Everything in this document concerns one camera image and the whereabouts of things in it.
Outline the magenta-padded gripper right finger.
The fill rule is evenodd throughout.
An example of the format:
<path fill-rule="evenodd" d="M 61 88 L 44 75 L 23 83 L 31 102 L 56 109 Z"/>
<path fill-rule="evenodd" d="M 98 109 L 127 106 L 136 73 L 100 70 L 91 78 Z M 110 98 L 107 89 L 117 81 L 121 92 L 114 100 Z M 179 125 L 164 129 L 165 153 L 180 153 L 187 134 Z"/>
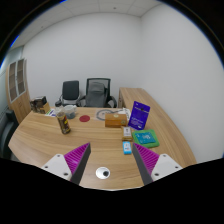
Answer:
<path fill-rule="evenodd" d="M 182 169 L 168 154 L 157 154 L 137 143 L 133 144 L 132 152 L 144 185 Z"/>

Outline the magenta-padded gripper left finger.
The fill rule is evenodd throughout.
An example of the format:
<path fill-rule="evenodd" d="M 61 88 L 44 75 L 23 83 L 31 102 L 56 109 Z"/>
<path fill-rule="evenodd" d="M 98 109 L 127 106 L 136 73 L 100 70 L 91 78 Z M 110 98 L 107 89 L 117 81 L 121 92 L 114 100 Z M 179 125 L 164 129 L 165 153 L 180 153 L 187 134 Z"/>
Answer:
<path fill-rule="evenodd" d="M 79 185 L 90 154 L 90 144 L 86 143 L 65 155 L 56 154 L 42 169 Z"/>

